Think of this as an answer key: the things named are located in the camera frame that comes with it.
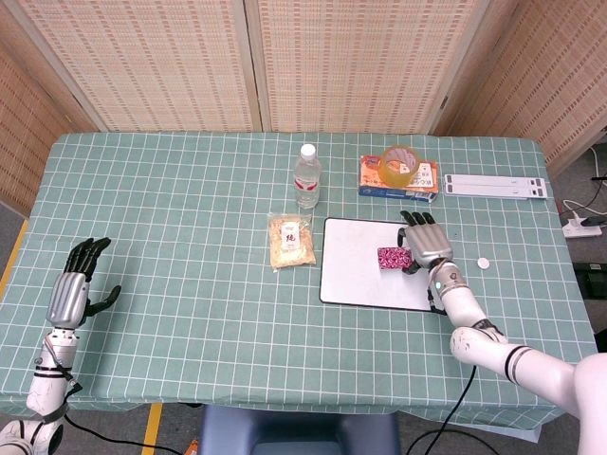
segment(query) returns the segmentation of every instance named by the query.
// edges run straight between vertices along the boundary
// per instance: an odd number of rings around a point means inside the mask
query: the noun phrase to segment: white robotic arm
[[[40,356],[36,358],[34,378],[27,406],[39,420],[14,420],[0,431],[0,455],[52,455],[63,436],[67,398],[82,389],[71,374],[78,348],[76,328],[87,317],[109,308],[118,298],[120,286],[114,287],[103,301],[91,305],[88,288],[101,252],[110,239],[88,239],[69,254],[53,288],[46,319],[53,325],[45,336]]]
[[[430,269],[430,286],[438,293],[455,331],[451,353],[460,361],[485,367],[576,416],[580,421],[579,455],[605,453],[607,445],[607,354],[590,355],[577,366],[528,346],[510,344],[493,325],[452,259],[443,229],[429,213],[401,212],[407,225],[398,234],[419,267]]]

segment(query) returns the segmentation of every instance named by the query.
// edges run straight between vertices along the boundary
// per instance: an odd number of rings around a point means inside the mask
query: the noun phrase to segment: box
[[[361,196],[413,199],[432,202],[438,194],[438,169],[435,161],[421,161],[414,181],[404,188],[391,188],[377,175],[379,156],[360,157],[359,194]]]

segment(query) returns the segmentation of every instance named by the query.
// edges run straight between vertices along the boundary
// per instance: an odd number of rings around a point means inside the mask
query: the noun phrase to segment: yellow tape
[[[21,230],[19,230],[19,235],[17,235],[17,240],[15,241],[15,245],[10,252],[9,261],[7,262],[7,266],[4,269],[4,273],[2,274],[2,280],[0,280],[0,299],[4,296],[4,290],[9,284],[10,271],[12,270],[12,266],[15,264],[17,260],[17,256],[19,255],[19,248],[21,247],[21,242],[23,241],[23,236],[26,235],[26,231],[28,230],[28,220],[23,220],[23,224],[21,225]]]
[[[392,188],[404,188],[411,183],[419,169],[415,150],[405,145],[392,146],[379,159],[377,175]]]
[[[150,413],[148,414],[148,426],[145,429],[145,438],[143,439],[144,444],[153,446],[156,443],[156,437],[158,436],[158,428],[160,427],[161,414],[162,403],[154,403],[150,407]],[[154,450],[149,447],[144,447],[141,450],[141,455],[154,455]]]

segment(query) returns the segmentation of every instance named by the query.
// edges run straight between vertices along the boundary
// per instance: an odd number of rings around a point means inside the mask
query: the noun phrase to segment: black cable
[[[176,455],[183,455],[181,452],[177,452],[176,450],[173,450],[172,448],[168,448],[168,447],[163,447],[163,446],[153,446],[151,444],[144,444],[144,443],[136,443],[134,441],[123,441],[121,439],[111,439],[111,438],[107,438],[105,436],[103,436],[102,434],[99,434],[97,431],[93,431],[92,429],[86,428],[86,427],[82,427],[74,422],[72,422],[72,420],[67,417],[67,414],[64,416],[65,421],[71,425],[74,428],[80,429],[86,433],[90,433],[93,436],[97,436],[99,439],[102,439],[108,443],[113,443],[113,444],[127,444],[129,446],[139,446],[139,447],[148,447],[148,448],[156,448],[158,450],[166,450],[167,452],[171,452],[171,453],[176,453]]]
[[[440,435],[443,434],[443,432],[445,431],[445,427],[447,426],[447,423],[449,422],[449,420],[452,418],[452,416],[455,414],[455,412],[457,411],[457,409],[459,408],[459,405],[462,404],[462,401],[464,401],[464,397],[466,396],[466,393],[468,393],[468,390],[470,388],[470,386],[472,385],[472,381],[474,380],[474,376],[476,375],[476,365],[474,365],[472,367],[472,373],[470,374],[470,378],[468,380],[468,384],[466,384],[466,387],[464,388],[464,391],[462,391],[462,394],[459,395],[459,399],[457,400],[457,403],[455,403],[455,406],[453,407],[453,409],[451,410],[451,412],[449,413],[449,415],[447,416],[447,418],[445,419],[445,421],[443,422],[443,425],[441,426],[440,429],[438,429],[436,431],[436,436],[434,436],[434,439],[432,439],[432,442],[430,443],[430,445],[428,446],[428,448],[426,449],[426,453],[425,455],[428,455],[430,453],[430,451],[432,450],[432,448],[434,447],[434,445],[436,444],[436,441],[438,441],[438,438],[440,438]],[[407,450],[407,455],[409,455],[411,453],[411,450],[414,448],[414,445],[417,443],[417,441],[419,441],[421,438],[417,438],[410,446],[409,446],[409,450]]]
[[[569,209],[566,211],[562,211],[561,213],[559,213],[559,216],[563,216],[565,213],[569,213],[570,211],[575,211],[575,210],[581,210],[581,209],[586,209],[587,207],[589,207],[593,202],[595,202],[595,199],[597,199],[598,194],[600,193],[600,190],[603,188],[603,184],[602,182],[598,184],[598,189],[597,192],[595,192],[595,195],[593,196],[593,198],[590,200],[590,202],[588,204],[586,204],[585,206],[580,206],[580,207],[575,207],[574,209]]]
[[[440,431],[440,429],[433,429],[431,431],[426,431],[424,434],[422,434],[421,436],[419,436],[415,441],[413,441],[413,443],[410,445],[409,451],[407,451],[407,453],[409,453],[411,451],[411,449],[415,446],[415,444],[417,444],[419,441],[421,441],[422,439],[424,439],[426,436],[429,436],[431,434],[437,433],[439,431]],[[498,452],[495,448],[493,448],[489,443],[483,441],[478,436],[474,436],[472,433],[468,433],[467,431],[463,431],[461,429],[445,428],[445,429],[443,429],[443,433],[463,434],[464,436],[468,436],[468,437],[470,437],[470,438],[478,441],[483,446],[485,446],[486,448],[488,448],[491,452],[493,452],[495,455],[500,455],[500,452]]]

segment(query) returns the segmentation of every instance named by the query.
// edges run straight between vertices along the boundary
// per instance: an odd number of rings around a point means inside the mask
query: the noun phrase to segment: white board
[[[404,225],[327,218],[322,246],[321,301],[430,311],[428,271],[380,270],[377,249],[397,246]]]

